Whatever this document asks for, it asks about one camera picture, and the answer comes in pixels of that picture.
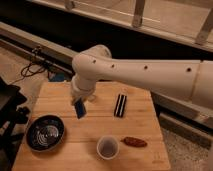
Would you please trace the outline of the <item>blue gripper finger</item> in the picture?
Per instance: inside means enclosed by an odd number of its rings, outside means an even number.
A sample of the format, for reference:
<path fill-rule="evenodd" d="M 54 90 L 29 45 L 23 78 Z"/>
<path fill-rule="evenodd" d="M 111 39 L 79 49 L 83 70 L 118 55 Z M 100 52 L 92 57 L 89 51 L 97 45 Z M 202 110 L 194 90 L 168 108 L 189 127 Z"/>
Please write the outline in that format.
<path fill-rule="evenodd" d="M 75 104 L 75 111 L 77 114 L 77 118 L 80 119 L 82 117 L 84 117 L 86 115 L 86 108 L 85 105 L 83 103 L 83 101 L 81 99 L 79 99 Z"/>

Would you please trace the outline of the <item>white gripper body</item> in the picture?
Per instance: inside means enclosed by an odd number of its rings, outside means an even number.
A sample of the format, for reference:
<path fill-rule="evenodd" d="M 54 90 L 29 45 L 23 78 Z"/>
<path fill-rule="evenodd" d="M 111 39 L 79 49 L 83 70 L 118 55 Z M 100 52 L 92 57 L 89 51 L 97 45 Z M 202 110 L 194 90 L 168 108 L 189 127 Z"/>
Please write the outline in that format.
<path fill-rule="evenodd" d="M 71 104 L 78 100 L 85 101 L 95 91 L 95 83 L 83 77 L 73 77 L 71 80 Z"/>

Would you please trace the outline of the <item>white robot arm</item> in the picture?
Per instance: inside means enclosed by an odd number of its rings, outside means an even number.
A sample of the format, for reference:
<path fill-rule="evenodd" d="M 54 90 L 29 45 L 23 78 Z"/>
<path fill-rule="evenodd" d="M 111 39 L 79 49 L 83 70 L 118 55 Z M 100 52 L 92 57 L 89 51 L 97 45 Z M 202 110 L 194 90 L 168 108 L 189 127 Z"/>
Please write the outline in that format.
<path fill-rule="evenodd" d="M 213 61 L 113 59 L 105 45 L 72 58 L 72 104 L 95 92 L 99 80 L 112 80 L 213 110 Z"/>

